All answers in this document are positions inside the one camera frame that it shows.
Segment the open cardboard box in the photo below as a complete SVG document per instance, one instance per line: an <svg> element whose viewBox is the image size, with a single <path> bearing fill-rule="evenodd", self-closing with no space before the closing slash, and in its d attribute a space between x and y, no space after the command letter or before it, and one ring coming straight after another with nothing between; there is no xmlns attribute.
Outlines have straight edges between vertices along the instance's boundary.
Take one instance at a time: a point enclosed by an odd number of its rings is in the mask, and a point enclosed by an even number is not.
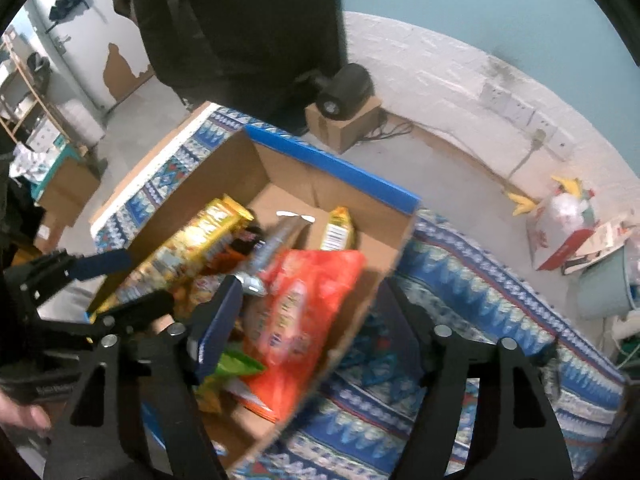
<svg viewBox="0 0 640 480"><path fill-rule="evenodd" d="M267 229L276 223L279 210L314 216L316 222L304 237L303 247L309 249L320 246L329 212L337 206L349 209L366 270L335 319L309 385L312 392L344 356L364 322L380 280L393 268L412 227L418 199L311 146L247 126L212 152L149 219L128 247L134 265L224 194L251 208ZM109 276L90 310L125 276ZM203 420L212 440L226 448L220 457L225 468L263 450L287 424L268 422L225 394L222 404L222 415L203 414Z"/></svg>

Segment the human hand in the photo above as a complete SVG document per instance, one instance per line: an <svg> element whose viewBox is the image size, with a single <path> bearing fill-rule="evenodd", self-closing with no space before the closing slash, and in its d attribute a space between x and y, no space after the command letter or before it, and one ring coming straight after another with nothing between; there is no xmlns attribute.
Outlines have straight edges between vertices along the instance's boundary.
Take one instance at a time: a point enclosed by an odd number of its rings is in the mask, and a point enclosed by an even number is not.
<svg viewBox="0 0 640 480"><path fill-rule="evenodd" d="M47 431L51 420L41 406L21 406L0 391L0 424Z"/></svg>

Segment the patterned tablecloth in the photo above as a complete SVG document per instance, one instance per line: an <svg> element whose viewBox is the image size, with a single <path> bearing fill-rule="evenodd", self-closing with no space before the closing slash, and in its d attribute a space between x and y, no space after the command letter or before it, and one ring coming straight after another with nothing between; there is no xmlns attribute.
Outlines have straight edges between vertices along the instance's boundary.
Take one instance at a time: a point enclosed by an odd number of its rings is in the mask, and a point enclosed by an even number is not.
<svg viewBox="0 0 640 480"><path fill-rule="evenodd" d="M99 251L126 247L197 165L245 124L302 142L269 124L211 105L175 137L92 225ZM555 406L574 473L602 448L622 402L623 378L512 270L436 213L418 212L396 269L409 299L438 323L476 340L513 337L525 353L560 336L562 394ZM384 479L410 434L424 390L402 373L372 311L338 369L280 438L237 478ZM448 472L462 468L478 398L469 380Z"/></svg>

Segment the door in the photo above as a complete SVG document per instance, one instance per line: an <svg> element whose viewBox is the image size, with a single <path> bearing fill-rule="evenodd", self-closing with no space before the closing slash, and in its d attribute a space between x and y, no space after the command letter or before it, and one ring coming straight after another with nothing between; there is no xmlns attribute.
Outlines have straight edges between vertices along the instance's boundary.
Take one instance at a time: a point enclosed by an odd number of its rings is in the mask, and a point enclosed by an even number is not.
<svg viewBox="0 0 640 480"><path fill-rule="evenodd" d="M44 25L56 0L33 0ZM85 0L48 32L51 41L103 112L153 75L136 25L113 10L112 0Z"/></svg>

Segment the gray floor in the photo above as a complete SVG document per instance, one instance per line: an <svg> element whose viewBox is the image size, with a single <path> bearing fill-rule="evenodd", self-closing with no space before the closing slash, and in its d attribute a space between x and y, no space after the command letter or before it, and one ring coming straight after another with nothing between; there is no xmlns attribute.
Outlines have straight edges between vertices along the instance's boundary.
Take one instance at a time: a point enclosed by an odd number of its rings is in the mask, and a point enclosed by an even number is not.
<svg viewBox="0 0 640 480"><path fill-rule="evenodd" d="M107 134L97 148L98 158L108 162L107 170L76 225L63 234L62 247L84 254L94 250L89 217L145 153L186 116L177 96L156 78L114 110ZM524 217L511 216L513 203L488 176L459 157L435 150L412 135L361 142L343 157L419 195L425 206L449 218L460 231L493 251L498 259L531 283L594 344L601 342L603 323L578 318L575 277L561 276L559 271L532 269ZM611 351L612 342L605 340L604 343L605 350Z"/></svg>

